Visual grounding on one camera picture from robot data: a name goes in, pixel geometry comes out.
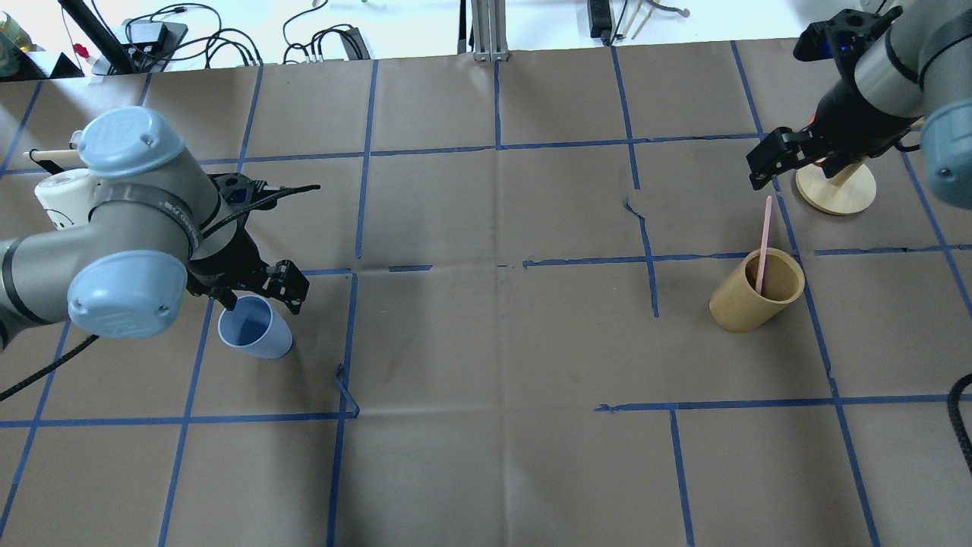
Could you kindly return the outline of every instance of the wooden stand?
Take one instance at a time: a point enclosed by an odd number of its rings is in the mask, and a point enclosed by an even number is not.
[[[709,312],[729,332],[749,332],[781,312],[803,293],[803,270],[790,255],[772,247],[766,249],[763,295],[754,285],[759,266],[759,249],[749,253],[709,299]]]
[[[810,164],[796,172],[796,189],[817,209],[832,215],[850,215],[866,209],[878,193],[878,184],[863,162],[848,165],[834,178]]]

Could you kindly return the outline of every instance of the cable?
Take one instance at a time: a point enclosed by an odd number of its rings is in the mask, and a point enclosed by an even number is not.
[[[288,60],[288,59],[287,59],[287,54],[288,54],[288,53],[290,53],[290,52],[291,52],[291,50],[301,50],[302,52],[304,52],[304,57],[305,57],[305,58],[306,58],[307,60],[310,60],[310,55],[309,55],[309,54],[307,53],[307,48],[306,48],[306,47],[304,47],[304,45],[303,45],[303,44],[290,44],[290,45],[289,45],[289,46],[287,46],[287,48],[286,48],[286,49],[284,50],[284,64],[287,64],[288,62],[292,62],[292,63],[294,63],[294,64],[300,64],[299,62],[297,62],[297,61],[295,61],[295,60],[292,60],[292,59],[290,59],[290,60]]]
[[[98,10],[98,4],[94,0],[91,0],[91,7],[94,8],[94,14],[98,16],[98,20],[101,21],[101,24],[105,25],[105,28],[108,29],[108,32],[111,32],[112,27],[108,26],[108,22],[105,21],[105,18],[101,16],[101,12]]]
[[[655,2],[655,0],[644,0],[644,1],[647,2],[649,5],[653,6],[654,8],[657,8],[663,12],[672,12],[674,14],[679,14],[684,18],[687,18],[688,16],[692,15],[692,13],[685,8],[673,8],[672,6],[662,6],[658,2]]]
[[[969,473],[972,473],[972,442],[969,441],[969,433],[965,429],[962,421],[962,413],[958,409],[958,401],[962,397],[962,391],[972,383],[972,374],[967,374],[960,378],[952,390],[949,391],[949,398],[946,405],[949,409],[949,420],[952,422],[952,430],[955,431],[955,438],[958,439],[958,447],[965,456],[965,464],[968,465]]]
[[[901,144],[901,139],[898,139],[894,142],[894,148],[899,152],[917,152],[918,150],[921,150],[921,143],[905,146],[904,144]]]
[[[302,194],[304,192],[310,192],[311,190],[320,190],[320,189],[321,189],[321,185],[320,184],[308,184],[307,186],[300,186],[298,188],[283,188],[283,189],[281,189],[281,190],[279,190],[277,192],[274,192],[273,194],[270,194],[269,196],[267,196],[265,198],[261,198],[259,200],[256,200],[256,201],[250,203],[249,205],[243,207],[242,209],[239,209],[239,210],[235,211],[233,214],[227,216],[223,220],[221,220],[221,221],[217,222],[216,224],[210,226],[209,228],[206,229],[205,232],[202,233],[202,238],[203,239],[206,239],[207,237],[211,236],[212,234],[215,234],[223,226],[229,224],[230,222],[233,222],[234,220],[238,219],[239,217],[247,214],[248,212],[250,212],[250,211],[252,211],[252,210],[254,210],[254,209],[258,208],[258,207],[261,207],[263,205],[266,205],[267,203],[270,203],[271,201],[276,201],[276,200],[279,200],[281,198],[285,198],[287,196],[292,196],[293,194]]]
[[[628,0],[624,0],[624,5],[621,6],[621,15],[617,18],[617,24],[614,26],[614,30],[610,33],[610,39],[607,41],[605,46],[613,46],[614,40],[617,39],[617,31],[621,29],[621,21],[624,20],[624,12],[628,10]]]
[[[233,28],[231,26],[219,31],[219,33],[223,33],[223,32],[235,32],[237,34],[243,35],[244,38],[250,41],[250,45],[253,46],[253,53],[254,55],[257,56],[257,61],[260,63],[260,65],[263,65],[263,57],[260,55],[260,49],[257,48],[257,43],[253,41],[253,38],[251,38],[249,34],[243,32],[238,28]]]
[[[88,347],[92,343],[94,343],[95,340],[98,340],[98,335],[92,334],[91,336],[85,338],[85,340],[83,342],[81,342],[80,344],[78,344],[77,347],[75,347],[74,349],[68,351],[67,353],[65,353],[63,355],[61,355],[61,357],[59,359],[57,359],[56,361],[54,361],[50,365],[48,365],[48,366],[44,367],[43,369],[35,372],[34,374],[28,376],[27,378],[23,379],[19,383],[17,383],[14,386],[12,386],[10,389],[7,389],[6,391],[4,391],[3,393],[0,393],[0,402],[3,402],[5,400],[9,399],[11,396],[13,396],[14,394],[16,394],[18,391],[21,391],[22,389],[24,389],[25,387],[31,385],[32,383],[37,382],[38,380],[40,380],[44,376],[46,376],[46,375],[54,372],[57,369],[57,367],[63,365],[64,363],[70,361],[71,359],[73,359],[78,353],[81,353],[82,351],[85,350],[86,347]]]
[[[311,8],[309,10],[304,10],[303,12],[300,12],[299,14],[293,16],[292,18],[289,18],[289,19],[285,20],[284,21],[284,26],[281,28],[281,31],[284,34],[284,42],[286,42],[287,44],[292,44],[293,43],[293,42],[291,42],[291,39],[287,37],[287,25],[290,24],[290,22],[292,20],[294,20],[296,18],[299,18],[300,16],[305,16],[305,15],[311,13],[311,12],[316,12],[316,11],[320,10],[321,8],[325,7],[328,4],[329,1],[330,0],[324,0],[324,2],[320,6],[317,6],[316,8]]]
[[[358,46],[358,44],[355,41],[355,39],[347,31],[341,30],[341,29],[337,28],[338,26],[347,26],[347,27],[350,27],[350,28],[354,28],[353,26],[351,26],[350,24],[348,24],[348,23],[345,22],[345,23],[341,23],[341,24],[336,24],[335,26],[332,26],[331,28],[326,28],[324,30],[318,30],[317,32],[314,33],[314,36],[312,36],[311,39],[310,39],[310,43],[312,45],[311,51],[312,52],[314,51],[313,45],[316,44],[318,57],[324,58],[324,37],[327,36],[329,33],[333,32],[333,33],[337,34],[338,36],[340,36],[342,41],[346,42],[349,46],[351,46],[351,49],[352,49],[352,51],[355,52],[355,56],[358,58],[358,60],[364,59],[365,56],[362,55],[361,48]]]
[[[67,39],[71,41],[71,53],[74,54],[74,60],[78,62],[78,68],[84,72],[85,68],[81,65],[81,58],[78,57],[78,52],[74,49],[74,37],[71,36],[71,29],[67,27],[67,17],[64,15],[64,6],[61,6],[61,20],[64,21],[64,30],[67,32]]]

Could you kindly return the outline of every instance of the blue tape line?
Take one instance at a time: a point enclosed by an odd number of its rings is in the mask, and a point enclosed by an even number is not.
[[[675,472],[678,476],[678,497],[681,498],[681,518],[685,522],[685,542],[695,547],[695,532],[692,530],[692,511],[688,505],[688,486],[685,484],[685,463],[681,457],[681,437],[678,435],[678,416],[674,409],[669,411],[672,428],[672,449],[675,452]]]
[[[10,149],[7,151],[7,156],[4,157],[3,163],[0,164],[0,175],[6,174],[7,167],[10,166],[10,160],[14,156],[14,151],[17,149],[17,145],[20,142],[20,137],[23,135],[23,129],[27,127],[27,119],[30,118],[30,112],[34,110],[34,104],[37,102],[37,95],[41,94],[41,87],[44,85],[44,80],[37,82],[37,87],[34,88],[34,94],[30,95],[30,102],[27,103],[27,109],[23,111],[23,118],[20,118],[20,125],[17,126],[17,132],[14,133],[14,140],[10,143]]]
[[[752,98],[752,90],[749,87],[749,80],[746,77],[746,70],[743,68],[743,60],[739,55],[739,48],[736,46],[736,42],[732,41],[729,43],[732,48],[733,57],[736,59],[736,68],[739,70],[740,81],[743,83],[743,91],[746,93],[746,102],[749,104],[749,113],[752,115],[752,122],[756,127],[756,132],[759,133],[760,138],[765,135],[763,131],[763,125],[759,120],[759,112],[756,110],[756,103]],[[796,234],[793,230],[793,224],[789,218],[789,212],[786,210],[786,203],[783,200],[783,196],[780,190],[780,181],[777,177],[773,177],[773,188],[777,193],[777,203],[780,205],[780,213],[783,218],[783,223],[786,226],[786,234],[790,239],[790,245],[793,248],[793,255],[800,267],[803,268],[803,261],[800,260],[800,247],[797,245]],[[853,447],[853,441],[851,439],[851,431],[848,429],[847,419],[844,416],[844,407],[841,404],[841,394],[837,387],[837,382],[830,376],[831,366],[830,366],[830,355],[827,351],[826,341],[823,339],[823,331],[820,328],[819,317],[816,314],[816,305],[814,304],[814,296],[810,288],[810,282],[808,281],[803,289],[804,297],[807,301],[807,310],[810,312],[811,321],[814,325],[814,333],[816,335],[816,343],[820,350],[820,358],[823,360],[823,368],[826,374],[827,381],[830,385],[830,393],[833,397],[834,409],[837,413],[837,420],[841,425],[841,435],[844,438],[844,447],[848,453],[848,462],[850,463],[850,472],[853,475],[854,486],[857,488],[857,497],[860,501],[861,512],[864,515],[864,522],[867,525],[868,535],[871,538],[871,544],[874,547],[880,547],[881,540],[878,537],[878,529],[874,523],[874,517],[871,514],[871,504],[867,498],[867,491],[864,489],[864,481],[860,475],[860,468],[857,464],[857,454]]]
[[[0,171],[5,175],[34,175],[34,174],[46,174],[47,171],[43,169],[7,169],[6,171]]]
[[[200,164],[200,165],[217,165],[217,164],[235,164],[238,161],[239,160],[237,160],[236,158],[233,158],[233,159],[227,158],[225,160],[199,160],[196,163],[197,164]]]
[[[736,59],[736,69],[739,70],[740,79],[743,81],[743,91],[746,93],[746,102],[749,103],[749,113],[752,114],[752,122],[756,127],[756,136],[763,138],[766,133],[763,132],[763,124],[759,121],[759,112],[756,111],[756,101],[752,99],[749,79],[746,77],[746,70],[743,68],[743,59],[739,56],[739,48],[736,47],[736,41],[730,41],[729,47],[732,48],[732,56]]]
[[[895,253],[926,253],[939,252],[942,247],[934,245],[931,247],[874,247],[870,249],[819,249],[814,251],[814,256],[844,256],[861,254],[895,254]]]
[[[70,322],[64,323],[64,328],[61,329],[60,339],[57,341],[57,348],[54,350],[53,360],[55,361],[60,359],[61,353],[64,351],[64,344],[67,342],[67,333],[70,328]],[[54,371],[48,374],[47,379],[44,381],[44,390],[41,391],[41,398],[37,401],[37,408],[34,410],[34,419],[31,421],[30,431],[27,433],[27,440],[24,441],[23,450],[20,451],[20,461],[17,463],[17,471],[14,473],[14,480],[11,482],[10,491],[7,493],[7,501],[4,503],[3,513],[0,514],[0,537],[3,537],[3,530],[7,527],[7,519],[10,518],[10,512],[14,508],[17,487],[20,485],[20,479],[23,478],[23,470],[27,467],[30,449],[33,448],[34,438],[37,436],[38,422],[41,420],[44,407],[48,403],[48,396],[51,394],[51,385],[54,382],[54,374],[56,372]]]
[[[182,418],[82,418],[82,419],[42,419],[41,427],[95,427],[99,425],[173,425],[182,423]]]
[[[949,269],[952,270],[952,277],[955,278],[955,285],[958,287],[958,294],[961,295],[962,302],[965,303],[965,310],[968,312],[969,316],[972,316],[972,300],[969,299],[969,293],[965,289],[965,281],[962,280],[962,275],[958,272],[958,265],[955,263],[955,257],[952,256],[952,251],[949,248],[949,245],[945,242],[945,234],[942,232],[942,228],[938,225],[938,220],[935,218],[935,213],[933,213],[931,210],[931,204],[928,202],[928,198],[924,194],[924,189],[921,187],[918,176],[915,174],[915,168],[911,164],[911,160],[908,159],[908,155],[904,152],[901,153],[901,158],[905,162],[905,168],[908,169],[908,176],[910,176],[912,179],[912,184],[915,186],[915,191],[918,192],[919,200],[921,200],[921,206],[924,207],[924,214],[928,216],[928,222],[931,223],[931,228],[935,231],[935,236],[938,237],[938,243],[941,245],[942,252],[945,253],[945,260],[949,263]]]
[[[152,83],[152,73],[145,75],[145,84],[142,85],[142,94],[138,97],[138,105],[145,106],[145,98],[149,96],[149,84]]]
[[[162,511],[162,527],[158,533],[158,547],[164,547],[169,533],[169,520],[172,518],[172,504],[176,498],[176,485],[179,484],[179,471],[182,468],[182,456],[186,450],[186,435],[189,433],[192,403],[195,400],[195,388],[199,382],[199,369],[202,367],[202,355],[206,350],[206,338],[209,333],[209,323],[213,317],[213,300],[206,304],[206,314],[202,320],[202,332],[199,334],[199,346],[195,352],[195,363],[192,365],[192,378],[189,382],[189,394],[186,396],[186,408],[183,411],[182,427],[179,428],[179,442],[176,445],[176,456],[172,462],[172,475],[169,478],[169,490],[165,497],[165,509]]]
[[[341,158],[360,158],[365,154],[362,152],[334,152],[331,154],[291,154],[288,156],[259,156],[247,158],[243,162],[246,164],[260,164],[263,162],[296,162],[300,160],[335,160]]]
[[[263,65],[257,68],[257,82],[253,86],[253,100],[250,101],[250,113],[246,117],[246,129],[243,131],[243,145],[240,147],[240,157],[236,161],[236,171],[243,170],[246,162],[246,149],[250,145],[250,131],[253,129],[253,117],[257,113],[257,99],[260,98],[260,84],[263,81]]]
[[[341,417],[354,419],[357,418],[358,415],[361,413],[362,408],[358,406],[358,403],[355,401],[355,398],[351,396],[351,393],[348,391],[348,388],[344,386],[344,378],[346,376],[345,373],[347,373],[347,370],[344,368],[344,363],[337,365],[337,370],[334,371],[334,383],[337,384],[337,389],[338,391],[341,392],[342,401],[346,401],[347,404],[351,405],[354,409],[351,411],[350,417],[346,416],[344,413],[341,414]]]
[[[761,399],[739,401],[680,401],[673,403],[627,403],[601,405],[594,412],[646,412],[673,410],[773,409],[788,407],[822,407],[832,405],[832,398],[817,399]]]
[[[892,405],[911,403],[944,403],[949,398],[947,393],[925,395],[870,395],[862,397],[842,397],[845,405]],[[962,395],[963,401],[972,401],[972,393]]]
[[[635,155],[635,142],[631,132],[631,116],[628,113],[628,97],[624,92],[624,79],[621,77],[621,63],[617,59],[617,49],[610,48],[611,60],[614,63],[614,77],[617,79],[617,91],[621,97],[621,114],[624,117],[624,134],[627,137],[628,161],[631,163],[631,178],[635,183],[635,190],[642,188],[642,181],[638,175],[638,157]]]
[[[367,171],[371,164],[371,126],[374,122],[374,96],[378,86],[378,59],[371,66],[371,89],[367,99],[367,123],[364,127],[364,164],[362,164],[362,189],[358,197],[358,230],[355,234],[355,257],[361,260],[362,241],[365,236],[365,202],[367,201]]]
[[[493,150],[492,146],[457,146],[453,148],[416,148],[413,150],[378,150],[371,153],[376,156],[419,156],[424,154],[460,154],[463,152],[479,152]]]
[[[500,64],[493,61],[493,112],[496,118],[496,149],[502,146],[500,133]]]
[[[341,396],[341,414],[345,412],[344,396]],[[337,433],[334,436],[334,459],[330,469],[330,500],[328,503],[328,547],[334,547],[335,531],[337,530],[337,492],[341,482],[341,455],[344,453],[344,425],[345,419],[337,422]]]
[[[351,353],[355,341],[355,319],[358,315],[358,275],[351,274],[351,298],[348,301],[348,325],[344,335],[344,386],[351,377]]]
[[[662,254],[651,257],[653,262],[669,262],[680,260],[700,260],[704,258],[714,258],[716,260],[740,259],[748,256],[749,253],[713,253],[713,254]]]
[[[654,257],[651,256],[651,242],[648,241],[648,231],[644,227],[644,217],[638,213],[635,209],[631,208],[631,204],[628,200],[624,201],[624,208],[628,209],[629,212],[638,217],[638,223],[642,230],[642,245],[644,246],[644,263],[648,267],[648,291],[651,293],[651,311],[654,313],[655,317],[659,316],[658,313],[658,286],[655,283],[655,264]]]
[[[338,412],[303,414],[254,414],[239,416],[193,416],[189,423],[256,423],[270,421],[329,421],[345,418]]]
[[[878,528],[874,523],[874,515],[871,514],[871,503],[868,501],[867,491],[864,489],[864,479],[860,474],[857,452],[853,447],[851,428],[848,426],[848,419],[844,414],[844,405],[841,402],[840,391],[837,389],[837,381],[833,378],[828,378],[828,380],[830,381],[830,390],[835,393],[834,409],[837,411],[837,422],[841,426],[841,435],[844,437],[844,446],[847,448],[850,473],[853,475],[854,485],[857,487],[857,497],[860,498],[861,509],[864,512],[864,524],[867,525],[867,533],[871,536],[871,544],[874,547],[880,547],[881,540],[878,537]]]
[[[3,504],[3,514],[0,515],[0,537],[3,537],[3,530],[7,527],[7,518],[10,517],[10,510],[14,508],[14,498],[17,497],[17,487],[20,486],[18,483],[13,483],[10,485],[10,491],[7,492],[7,501]]]
[[[427,272],[432,269],[431,264],[417,264],[415,266],[390,266],[389,272]]]
[[[548,258],[540,261],[524,260],[523,268],[535,266],[575,266],[578,264],[628,264],[644,262],[643,256],[612,256],[603,258]]]
[[[582,146],[616,146],[628,144],[623,138],[608,140],[577,140],[567,142],[530,142],[524,144],[504,144],[500,150],[533,150],[536,148],[578,148]]]
[[[355,319],[358,314],[358,276],[351,276],[351,298],[348,302],[348,325],[344,335],[344,362],[343,376],[340,384],[344,387],[341,391],[340,418],[337,422],[337,432],[334,438],[334,458],[330,469],[330,503],[328,506],[328,547],[334,545],[334,531],[337,527],[337,493],[341,479],[341,457],[344,453],[344,415],[347,413],[347,398],[344,393],[348,389],[351,375],[351,354],[355,341]]]
[[[253,423],[267,421],[328,421],[341,418],[353,418],[338,412],[297,413],[297,414],[242,414],[242,415],[214,415],[192,416],[189,423]],[[178,425],[184,418],[178,416],[160,416],[147,418],[78,418],[78,419],[12,419],[0,421],[0,429],[16,429],[31,427],[99,427],[103,425]]]
[[[301,270],[300,272],[309,277],[312,275],[347,275],[352,271],[350,268],[331,268],[328,270]]]
[[[648,138],[635,139],[635,142],[649,143],[649,142],[678,142],[681,140],[737,140],[737,139],[750,139],[750,138],[759,138],[759,135],[756,133],[730,133],[725,135],[648,137]]]

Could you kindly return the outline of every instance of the black cable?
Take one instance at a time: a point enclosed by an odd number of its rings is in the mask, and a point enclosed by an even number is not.
[[[169,62],[169,61],[174,61],[174,60],[188,60],[188,59],[191,59],[191,58],[196,58],[196,57],[198,57],[200,55],[206,55],[206,52],[209,51],[208,48],[203,49],[199,53],[192,54],[192,55],[187,55],[187,56],[184,56],[184,57],[169,57],[169,55],[172,55],[172,54],[178,52],[179,50],[181,50],[182,48],[184,48],[186,46],[191,46],[192,44],[198,44],[199,42],[207,42],[207,41],[212,41],[212,40],[222,40],[224,42],[232,42],[232,40],[228,40],[227,38],[223,38],[222,36],[203,36],[202,38],[196,38],[195,40],[189,40],[188,42],[185,42],[185,43],[183,43],[183,44],[181,44],[181,45],[179,45],[179,46],[177,46],[177,47],[169,50],[168,52],[162,52],[161,55],[145,54],[146,57],[148,57],[150,59],[153,59],[154,61],[151,64],[149,64],[148,66],[142,67],[142,71],[143,72],[148,72],[154,66],[156,66],[157,64],[159,64],[162,61]]]
[[[347,31],[344,31],[344,30],[341,30],[341,29],[337,28],[338,26],[351,26],[351,25],[349,25],[348,23],[336,24],[335,26],[332,26],[331,28],[326,28],[324,30],[318,30],[317,32],[314,33],[314,36],[311,37],[310,42],[311,42],[312,45],[315,45],[316,44],[316,47],[317,47],[317,55],[319,57],[321,57],[321,58],[324,57],[324,37],[327,36],[329,33],[333,32],[333,33],[337,34],[338,36],[340,36],[342,41],[347,42],[348,45],[351,46],[351,49],[355,52],[355,56],[358,58],[358,60],[364,59],[365,56],[362,55],[361,48],[358,46],[358,44],[355,41],[355,39]]]
[[[9,399],[11,396],[13,396],[14,394],[16,394],[18,391],[21,391],[22,389],[24,389],[25,387],[31,385],[32,383],[37,382],[38,380],[40,380],[44,376],[46,376],[46,375],[54,372],[57,369],[57,367],[63,365],[64,363],[70,361],[71,359],[73,359],[76,355],[78,355],[78,353],[81,353],[82,351],[84,351],[85,348],[88,347],[88,346],[90,346],[95,340],[98,340],[98,335],[92,334],[91,336],[85,338],[85,340],[83,342],[81,342],[80,344],[78,344],[77,347],[75,347],[74,349],[68,351],[67,353],[65,353],[63,355],[61,355],[61,357],[59,359],[57,359],[56,361],[54,361],[50,365],[48,365],[48,366],[44,367],[43,369],[35,372],[34,374],[28,376],[27,378],[23,379],[22,381],[16,383],[14,386],[12,386],[10,389],[7,389],[3,393],[0,393],[0,402],[3,402],[5,400]]]
[[[684,18],[687,18],[692,14],[686,8],[673,8],[672,6],[662,6],[658,2],[655,2],[655,0],[644,0],[644,1],[647,2],[648,5],[652,6],[656,10],[661,10],[663,12],[672,12],[674,14],[679,14]]]
[[[921,150],[921,143],[905,146],[904,144],[901,144],[901,139],[898,139],[894,142],[894,148],[899,152],[917,152],[918,150]]]
[[[295,60],[292,60],[292,59],[287,60],[287,54],[290,53],[291,50],[301,50],[302,52],[304,52],[304,58],[307,59],[307,60],[310,60],[310,55],[307,53],[307,48],[304,47],[303,44],[290,44],[284,50],[284,64],[287,64],[288,62],[292,62],[294,64],[300,64],[299,62],[297,62]]]
[[[958,401],[962,397],[962,391],[972,383],[972,374],[967,374],[960,378],[952,390],[949,391],[949,398],[946,405],[949,409],[949,420],[952,422],[952,430],[955,431],[955,438],[958,439],[958,447],[965,456],[965,464],[968,465],[969,473],[972,473],[972,442],[969,441],[969,432],[965,429],[965,422],[962,421],[962,413],[958,409]]]
[[[131,25],[135,21],[138,21],[138,20],[141,20],[141,19],[147,19],[148,21],[155,21],[155,18],[158,17],[158,16],[163,16],[163,15],[168,15],[168,14],[181,14],[181,13],[184,13],[189,8],[202,8],[204,10],[207,10],[209,12],[212,12],[213,15],[216,16],[216,25],[217,25],[216,31],[213,32],[212,34],[208,35],[208,36],[204,36],[202,38],[197,38],[197,39],[194,39],[194,40],[189,40],[188,42],[185,42],[183,44],[180,44],[180,45],[176,46],[175,48],[172,48],[171,50],[162,52],[161,55],[149,54],[149,53],[145,52],[144,50],[141,50],[138,47],[134,47],[133,46],[133,48],[138,53],[142,54],[145,58],[149,58],[149,59],[153,59],[154,60],[154,62],[151,62],[148,65],[143,65],[141,67],[141,70],[143,72],[148,72],[149,70],[151,70],[152,68],[154,68],[157,64],[159,64],[160,62],[163,62],[163,61],[168,62],[168,61],[174,61],[174,60],[188,60],[188,59],[191,59],[191,58],[198,57],[200,55],[205,55],[205,58],[206,58],[205,67],[206,68],[209,68],[210,67],[210,61],[212,60],[213,55],[216,54],[216,51],[218,51],[220,48],[222,48],[224,46],[227,46],[227,45],[233,46],[239,52],[240,57],[243,60],[244,66],[250,66],[251,64],[263,64],[263,59],[262,59],[262,56],[260,55],[260,50],[257,48],[256,42],[254,42],[253,38],[251,38],[249,34],[243,32],[242,30],[239,30],[238,28],[223,28],[223,17],[220,16],[220,13],[216,9],[214,9],[212,6],[207,6],[206,4],[200,4],[198,2],[180,2],[180,3],[177,3],[177,4],[169,4],[168,6],[163,6],[163,7],[155,10],[154,12],[152,12],[150,14],[144,14],[143,16],[138,16],[136,18],[129,19],[125,23],[125,36],[128,38],[128,41],[130,42],[131,41]],[[235,32],[237,34],[243,35],[250,42],[250,44],[253,46],[253,51],[251,52],[249,48],[247,48],[246,46],[244,46],[243,44],[241,44],[239,42],[235,42],[233,40],[229,40],[229,39],[227,39],[227,38],[225,38],[223,36],[220,36],[220,34],[222,34],[224,32]],[[205,42],[205,45],[204,45],[204,47],[203,47],[203,49],[202,49],[201,52],[199,52],[197,54],[194,54],[194,55],[184,56],[184,57],[171,57],[171,58],[168,58],[170,55],[175,54],[176,52],[180,51],[182,48],[184,48],[186,46],[190,46],[192,44],[198,44],[200,42]]]
[[[250,54],[249,50],[247,50],[246,46],[244,46],[243,44],[240,44],[239,42],[233,42],[232,40],[227,40],[226,38],[223,37],[210,36],[210,38],[213,39],[214,43],[218,39],[225,40],[225,41],[221,43],[219,46],[217,46],[216,48],[213,48],[212,51],[210,51],[210,47],[212,46],[212,44],[207,44],[206,57],[205,57],[206,63],[203,65],[203,68],[212,68],[210,63],[212,62],[213,57],[216,56],[216,52],[218,52],[219,50],[221,50],[226,46],[231,46],[236,49],[236,52],[240,55],[240,59],[243,61],[243,66],[250,66],[251,63],[257,64],[257,62],[253,59],[253,56]]]
[[[224,28],[219,33],[223,33],[223,32],[235,32],[237,34],[242,34],[244,38],[246,38],[247,40],[250,41],[250,45],[253,46],[253,54],[257,56],[257,62],[260,65],[263,65],[263,57],[260,55],[260,49],[257,48],[257,43],[253,41],[253,38],[251,38],[249,34],[247,34],[246,32],[243,32],[242,30],[240,30],[238,28],[233,28],[231,26],[229,26],[227,28]]]
[[[108,32],[111,32],[112,27],[108,26],[108,22],[105,21],[105,18],[101,16],[101,12],[98,10],[98,4],[94,0],[91,0],[91,7],[94,8],[94,14],[98,16],[98,20],[101,21],[101,24],[105,25],[105,28],[108,29]]]
[[[614,30],[610,33],[610,40],[607,41],[605,46],[613,46],[614,40],[617,39],[617,33],[621,30],[621,21],[624,20],[624,13],[628,10],[628,0],[624,0],[624,5],[621,6],[621,15],[617,18],[617,24],[614,26]]]
[[[283,26],[283,27],[281,27],[281,31],[282,31],[282,32],[283,32],[283,34],[284,34],[284,42],[286,42],[287,44],[292,44],[292,43],[293,43],[293,42],[291,42],[291,39],[287,37],[287,25],[288,25],[288,24],[290,24],[290,22],[291,22],[292,20],[294,20],[294,19],[296,19],[296,18],[299,18],[300,16],[305,16],[305,15],[307,15],[307,14],[309,14],[309,13],[311,13],[311,12],[316,12],[316,11],[318,11],[318,10],[320,10],[321,8],[323,8],[323,7],[325,7],[325,6],[326,6],[326,5],[328,4],[328,2],[329,2],[329,0],[324,0],[324,2],[323,2],[323,3],[322,3],[322,4],[320,5],[320,6],[318,6],[318,7],[316,7],[316,8],[311,8],[311,9],[309,9],[309,10],[304,10],[304,11],[302,11],[302,12],[300,12],[299,14],[297,14],[297,15],[295,15],[295,16],[293,16],[292,18],[289,18],[289,19],[287,19],[287,20],[285,20],[285,21],[284,21],[284,26]]]
[[[221,221],[217,222],[216,224],[210,226],[209,228],[206,229],[205,232],[202,233],[202,238],[203,239],[206,239],[207,237],[211,236],[212,234],[215,234],[223,226],[229,224],[230,222],[235,221],[239,217],[247,214],[248,212],[250,212],[250,211],[252,211],[252,210],[254,210],[254,209],[258,208],[258,207],[262,207],[262,206],[266,205],[267,203],[270,203],[271,201],[276,201],[276,200],[279,200],[281,198],[285,198],[287,196],[292,196],[293,194],[302,194],[304,192],[310,192],[311,190],[320,190],[320,189],[321,189],[321,185],[320,184],[308,184],[307,186],[300,186],[298,188],[283,188],[283,189],[281,189],[281,190],[279,190],[277,192],[274,192],[273,194],[270,194],[269,196],[267,196],[265,198],[261,198],[259,200],[256,200],[256,201],[250,203],[249,205],[243,207],[242,209],[239,209],[238,211],[235,211],[233,214],[227,216],[223,220],[221,220]]]

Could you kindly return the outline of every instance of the bottle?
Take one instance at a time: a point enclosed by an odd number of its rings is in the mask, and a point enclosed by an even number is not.
[[[17,51],[17,46],[6,34],[0,32],[0,78],[13,76],[20,70],[20,59],[17,55],[23,54]]]
[[[7,12],[0,11],[0,32],[7,35],[7,38],[10,38],[10,41],[22,52],[27,53],[34,50],[34,43],[30,40],[30,35],[20,28],[20,24]]]

